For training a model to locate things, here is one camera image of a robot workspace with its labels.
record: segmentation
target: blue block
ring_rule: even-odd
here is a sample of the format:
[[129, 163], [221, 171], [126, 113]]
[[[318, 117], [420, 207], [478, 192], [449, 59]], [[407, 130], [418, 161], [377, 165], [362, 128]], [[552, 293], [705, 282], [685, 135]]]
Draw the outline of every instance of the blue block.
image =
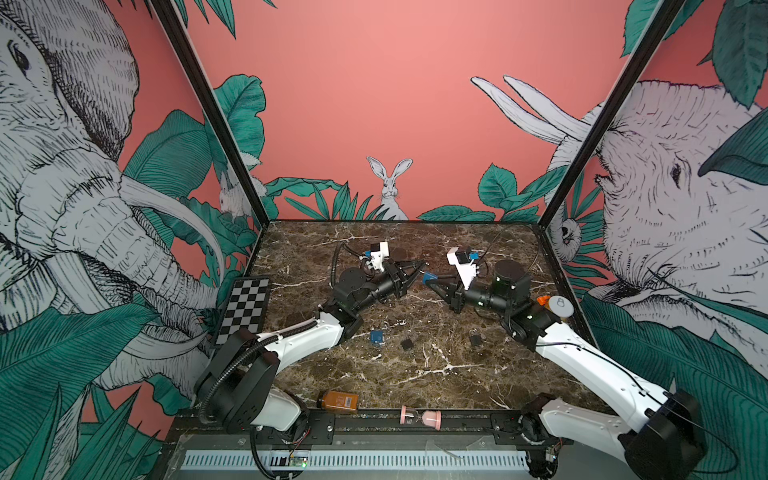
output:
[[371, 330], [371, 343], [373, 345], [384, 345], [384, 332], [381, 330]]

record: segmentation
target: checkerboard calibration board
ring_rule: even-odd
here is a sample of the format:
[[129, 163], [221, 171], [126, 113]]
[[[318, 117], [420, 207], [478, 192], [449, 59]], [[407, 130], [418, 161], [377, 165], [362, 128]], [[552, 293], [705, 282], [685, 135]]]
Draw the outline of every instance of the checkerboard calibration board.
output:
[[232, 333], [241, 328], [259, 333], [269, 299], [268, 276], [244, 276], [235, 280], [216, 344], [223, 345]]

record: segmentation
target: brown marble surface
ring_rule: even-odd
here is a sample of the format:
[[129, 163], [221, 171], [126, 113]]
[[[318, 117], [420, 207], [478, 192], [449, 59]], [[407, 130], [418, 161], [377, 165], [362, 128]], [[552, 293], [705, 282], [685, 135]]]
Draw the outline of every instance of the brown marble surface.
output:
[[[484, 250], [503, 226], [427, 223], [274, 222], [269, 225], [251, 274], [268, 274], [273, 290], [263, 331], [283, 328], [312, 315], [330, 295], [329, 271], [336, 242], [357, 251], [389, 241], [394, 260], [423, 259], [433, 273], [453, 273], [445, 254], [469, 245]], [[556, 294], [538, 242], [525, 226], [508, 227], [492, 245], [492, 265], [511, 258], [530, 265], [535, 296]], [[338, 273], [357, 260], [339, 255]], [[539, 392], [566, 402], [605, 411], [607, 406], [554, 363], [512, 341], [498, 321], [471, 308], [457, 315], [421, 280], [407, 297], [392, 298], [362, 313], [364, 324], [349, 341], [317, 352], [281, 372], [275, 385], [310, 403], [328, 389], [360, 395], [360, 408], [516, 409]], [[369, 331], [383, 329], [385, 344], [371, 344]], [[484, 338], [473, 347], [470, 332]], [[414, 346], [403, 350], [410, 338]]]

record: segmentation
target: orange object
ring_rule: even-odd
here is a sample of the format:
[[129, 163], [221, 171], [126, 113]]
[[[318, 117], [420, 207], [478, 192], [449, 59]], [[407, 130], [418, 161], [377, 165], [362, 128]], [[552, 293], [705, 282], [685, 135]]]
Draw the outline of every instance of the orange object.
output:
[[320, 400], [324, 410], [336, 413], [357, 413], [358, 395], [329, 390]]

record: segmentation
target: small animal illustration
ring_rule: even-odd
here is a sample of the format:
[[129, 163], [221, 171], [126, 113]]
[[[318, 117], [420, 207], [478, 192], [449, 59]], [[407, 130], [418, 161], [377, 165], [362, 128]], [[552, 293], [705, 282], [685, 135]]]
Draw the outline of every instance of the small animal illustration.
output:
[[386, 209], [386, 213], [384, 214], [383, 220], [408, 220], [408, 216], [400, 210], [400, 207], [397, 204], [396, 198], [399, 195], [399, 192], [397, 191], [395, 180], [413, 165], [413, 160], [406, 158], [405, 160], [400, 161], [395, 167], [395, 171], [392, 172], [391, 177], [387, 176], [384, 165], [374, 157], [368, 157], [368, 163], [371, 164], [373, 173], [378, 178], [384, 180], [381, 205], [383, 205], [382, 210]]

